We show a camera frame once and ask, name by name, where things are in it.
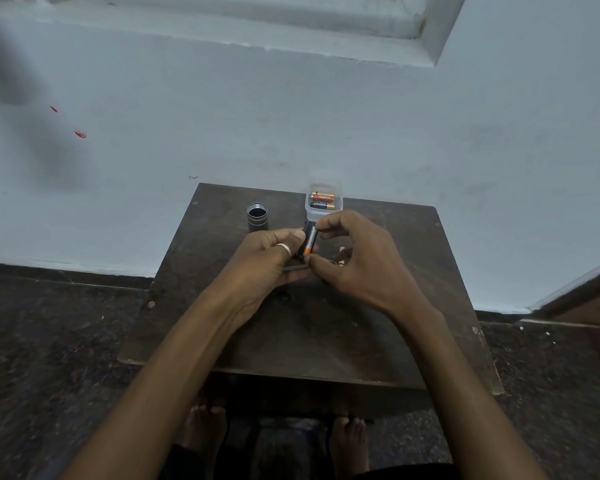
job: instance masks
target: floor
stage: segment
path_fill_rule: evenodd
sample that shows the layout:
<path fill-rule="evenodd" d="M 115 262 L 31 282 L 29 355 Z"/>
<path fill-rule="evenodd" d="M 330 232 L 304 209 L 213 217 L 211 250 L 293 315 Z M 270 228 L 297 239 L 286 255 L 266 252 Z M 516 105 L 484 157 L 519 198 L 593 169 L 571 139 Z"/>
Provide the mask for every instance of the floor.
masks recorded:
<path fill-rule="evenodd" d="M 116 402 L 138 370 L 116 355 L 145 293 L 0 276 L 0 479 L 55 478 Z M 586 332 L 483 328 L 507 392 L 498 402 L 549 475 L 600 479 L 600 356 Z M 324 447 L 302 425 L 261 427 L 253 478 L 280 465 L 295 467 L 290 478 L 317 477 L 309 457 Z M 230 438 L 240 428 L 236 420 Z M 370 461 L 451 458 L 435 413 L 420 411 L 376 421 Z"/>

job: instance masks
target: metal cylinder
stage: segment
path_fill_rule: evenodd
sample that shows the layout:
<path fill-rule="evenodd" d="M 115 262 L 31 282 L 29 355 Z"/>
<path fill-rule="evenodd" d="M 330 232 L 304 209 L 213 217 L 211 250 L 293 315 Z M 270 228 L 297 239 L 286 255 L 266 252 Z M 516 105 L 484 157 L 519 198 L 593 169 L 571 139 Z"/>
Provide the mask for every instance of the metal cylinder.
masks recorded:
<path fill-rule="evenodd" d="M 249 232 L 269 230 L 269 211 L 263 203 L 252 203 L 247 207 Z"/>

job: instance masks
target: foot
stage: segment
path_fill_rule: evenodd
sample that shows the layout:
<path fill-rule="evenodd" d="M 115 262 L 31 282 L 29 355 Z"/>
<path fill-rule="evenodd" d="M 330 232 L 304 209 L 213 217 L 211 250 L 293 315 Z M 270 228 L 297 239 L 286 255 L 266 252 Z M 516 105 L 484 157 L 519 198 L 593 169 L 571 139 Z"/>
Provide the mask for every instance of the foot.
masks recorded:
<path fill-rule="evenodd" d="M 182 446 L 195 451 L 205 464 L 206 480 L 213 480 L 216 456 L 226 434 L 226 412 L 214 406 L 193 406 L 185 423 Z"/>
<path fill-rule="evenodd" d="M 329 439 L 336 480 L 351 480 L 369 471 L 367 427 L 364 420 L 336 418 Z"/>

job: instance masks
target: orange battery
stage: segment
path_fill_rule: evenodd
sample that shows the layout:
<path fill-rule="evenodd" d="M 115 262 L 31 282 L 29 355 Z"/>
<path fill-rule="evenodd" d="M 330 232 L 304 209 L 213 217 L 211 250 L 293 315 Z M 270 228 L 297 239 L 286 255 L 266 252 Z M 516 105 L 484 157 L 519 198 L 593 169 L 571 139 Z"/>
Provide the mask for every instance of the orange battery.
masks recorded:
<path fill-rule="evenodd" d="M 333 202 L 336 199 L 334 194 L 311 192 L 311 200 L 318 202 Z"/>

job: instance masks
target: dark wooden table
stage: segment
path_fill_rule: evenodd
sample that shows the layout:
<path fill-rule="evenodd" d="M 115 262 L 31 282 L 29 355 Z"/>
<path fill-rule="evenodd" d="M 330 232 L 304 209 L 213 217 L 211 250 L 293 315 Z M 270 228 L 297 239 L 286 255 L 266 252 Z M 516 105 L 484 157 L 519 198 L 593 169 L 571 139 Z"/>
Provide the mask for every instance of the dark wooden table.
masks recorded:
<path fill-rule="evenodd" d="M 270 228 L 302 227 L 304 194 L 200 184 L 118 359 L 144 363 L 187 307 L 213 281 L 248 233 L 246 208 L 263 202 Z M 346 198 L 387 229 L 425 295 L 447 318 L 485 387 L 503 392 L 435 208 Z M 332 256 L 348 237 L 318 240 Z M 317 278 L 266 298 L 229 341 L 206 395 L 237 410 L 285 415 L 378 417 L 427 407 L 409 349 L 380 313 Z"/>

